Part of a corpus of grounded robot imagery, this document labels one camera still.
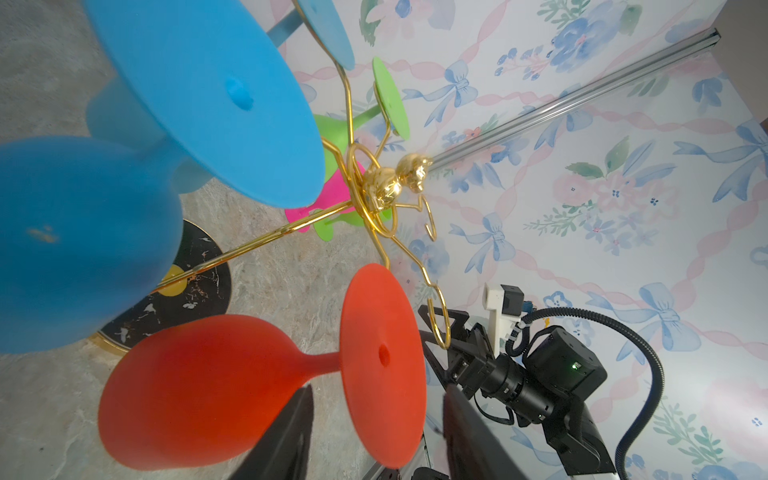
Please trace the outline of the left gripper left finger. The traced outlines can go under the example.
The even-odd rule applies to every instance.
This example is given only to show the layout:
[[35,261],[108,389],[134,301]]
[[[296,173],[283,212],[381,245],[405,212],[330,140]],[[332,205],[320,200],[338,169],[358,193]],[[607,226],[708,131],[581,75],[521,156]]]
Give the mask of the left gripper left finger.
[[229,479],[305,479],[313,420],[313,391],[308,385],[296,391]]

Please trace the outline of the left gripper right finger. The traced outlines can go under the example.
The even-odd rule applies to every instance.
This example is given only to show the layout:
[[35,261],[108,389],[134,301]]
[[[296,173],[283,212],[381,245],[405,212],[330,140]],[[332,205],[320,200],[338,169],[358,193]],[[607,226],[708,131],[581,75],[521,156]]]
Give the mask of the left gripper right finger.
[[526,479],[455,385],[443,397],[443,437],[451,479]]

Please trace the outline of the red wine glass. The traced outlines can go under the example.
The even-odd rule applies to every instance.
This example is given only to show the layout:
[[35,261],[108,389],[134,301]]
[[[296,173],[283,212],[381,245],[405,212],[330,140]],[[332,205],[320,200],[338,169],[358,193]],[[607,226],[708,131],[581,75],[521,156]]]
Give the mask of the red wine glass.
[[234,314],[141,341],[105,385],[100,440],[135,470],[219,463],[255,445],[302,386],[330,373],[341,375],[367,452],[386,467],[406,465],[425,423],[425,365],[409,300],[382,265],[351,280],[334,353],[306,354],[274,324]]

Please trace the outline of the pink wine glass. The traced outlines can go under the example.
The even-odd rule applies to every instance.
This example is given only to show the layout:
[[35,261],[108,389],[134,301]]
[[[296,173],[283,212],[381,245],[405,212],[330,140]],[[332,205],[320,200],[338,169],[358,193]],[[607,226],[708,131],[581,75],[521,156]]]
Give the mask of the pink wine glass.
[[325,183],[321,194],[313,204],[296,209],[286,209],[286,219],[289,222],[296,222],[308,217],[314,211],[324,210],[349,200],[350,192],[345,177],[341,170],[337,170]]

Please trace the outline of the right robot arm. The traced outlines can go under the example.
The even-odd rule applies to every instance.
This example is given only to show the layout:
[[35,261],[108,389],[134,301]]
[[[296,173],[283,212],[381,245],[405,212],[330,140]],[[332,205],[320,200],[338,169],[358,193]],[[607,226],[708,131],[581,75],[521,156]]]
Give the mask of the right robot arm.
[[431,335],[421,334],[429,379],[442,387],[457,386],[471,401],[480,397],[497,401],[504,416],[480,412],[491,422],[541,426],[566,474],[615,472],[613,456],[585,405],[605,381],[605,369],[591,350],[559,325],[532,335],[530,326],[539,316],[530,302],[524,302],[522,313],[511,337],[503,341],[499,353],[493,353],[482,325],[469,326],[468,313],[450,311],[452,342],[446,366],[431,349],[435,343]]

